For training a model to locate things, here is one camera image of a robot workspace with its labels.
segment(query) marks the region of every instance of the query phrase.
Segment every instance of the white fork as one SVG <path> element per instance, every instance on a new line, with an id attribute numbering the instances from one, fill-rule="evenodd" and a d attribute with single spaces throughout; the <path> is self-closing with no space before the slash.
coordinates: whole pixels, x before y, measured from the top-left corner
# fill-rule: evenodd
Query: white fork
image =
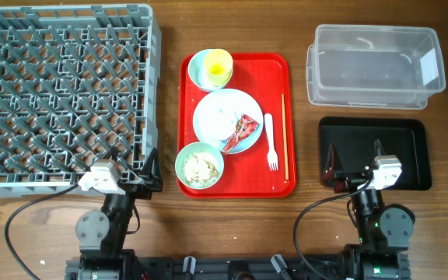
<path id="1" fill-rule="evenodd" d="M 272 171 L 278 170 L 278 154 L 274 150 L 274 133 L 272 130 L 272 116 L 271 114 L 264 115 L 265 122 L 265 133 L 268 136 L 269 152 L 268 152 L 268 163 L 269 169 Z"/>

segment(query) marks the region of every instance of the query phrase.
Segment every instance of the gray dish rack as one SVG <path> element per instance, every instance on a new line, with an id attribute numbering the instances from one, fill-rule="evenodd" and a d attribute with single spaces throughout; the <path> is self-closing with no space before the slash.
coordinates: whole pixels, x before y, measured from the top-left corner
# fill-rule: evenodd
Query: gray dish rack
<path id="1" fill-rule="evenodd" d="M 161 39 L 148 5 L 0 7 L 0 197 L 64 190 L 113 147 L 139 182 Z"/>

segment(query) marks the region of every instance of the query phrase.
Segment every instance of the red tray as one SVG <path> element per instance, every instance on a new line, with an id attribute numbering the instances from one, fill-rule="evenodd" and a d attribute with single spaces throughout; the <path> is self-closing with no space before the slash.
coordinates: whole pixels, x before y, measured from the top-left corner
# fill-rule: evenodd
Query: red tray
<path id="1" fill-rule="evenodd" d="M 193 190 L 179 180 L 180 190 L 190 198 L 280 198 L 293 191 L 296 185 L 295 148 L 293 144 L 292 107 L 289 89 L 289 70 L 285 59 L 272 53 L 232 54 L 233 77 L 226 88 L 250 94 L 262 113 L 270 113 L 274 125 L 275 150 L 279 171 L 270 171 L 267 161 L 268 143 L 265 129 L 248 150 L 224 156 L 224 174 L 214 186 Z M 193 55 L 180 66 L 179 132 L 177 151 L 197 142 L 193 130 L 193 113 L 207 94 L 190 80 L 187 66 Z M 282 134 L 281 94 L 285 95 L 286 140 L 288 143 L 289 180 L 285 180 L 285 153 Z"/>

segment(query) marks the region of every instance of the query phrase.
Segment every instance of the wooden surface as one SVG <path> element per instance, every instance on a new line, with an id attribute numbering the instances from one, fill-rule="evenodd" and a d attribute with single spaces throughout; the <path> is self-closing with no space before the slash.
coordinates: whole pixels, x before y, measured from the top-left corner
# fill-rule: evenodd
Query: wooden surface
<path id="1" fill-rule="evenodd" d="M 68 0 L 10 1 L 0 5 L 84 4 Z M 142 225 L 125 247 L 139 256 L 295 256 L 292 228 L 299 212 L 332 195 L 319 183 L 317 125 L 324 116 L 409 117 L 428 132 L 433 186 L 430 191 L 388 191 L 387 204 L 400 203 L 417 217 L 408 251 L 413 279 L 448 279 L 448 1 L 151 1 L 163 33 L 162 78 L 157 121 L 165 189 L 138 201 Z M 429 26 L 439 35 L 446 90 L 424 110 L 367 110 L 315 107 L 306 97 L 306 52 L 321 23 Z M 220 47 L 231 52 L 274 51 L 290 65 L 299 183 L 290 196 L 275 200 L 194 201 L 175 182 L 178 72 L 195 51 Z M 28 279 L 6 247 L 6 219 L 30 198 L 0 199 L 0 279 Z M 102 198 L 65 196 L 35 205 L 14 220 L 10 235 L 27 265 L 43 279 L 63 279 L 65 261 L 79 256 L 75 223 L 99 209 Z M 305 217 L 301 247 L 335 253 L 356 243 L 345 202 L 323 205 Z"/>

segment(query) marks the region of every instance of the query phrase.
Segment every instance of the wooden chopstick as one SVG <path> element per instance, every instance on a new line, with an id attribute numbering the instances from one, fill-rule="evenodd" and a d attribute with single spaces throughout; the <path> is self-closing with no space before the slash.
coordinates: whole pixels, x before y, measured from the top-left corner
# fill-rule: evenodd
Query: wooden chopstick
<path id="1" fill-rule="evenodd" d="M 285 116 L 285 95 L 281 95 L 282 101 L 282 115 L 283 115 L 283 146 L 285 148 L 285 177 L 289 180 L 289 168 L 288 168 L 288 144 L 286 143 L 286 116 Z"/>

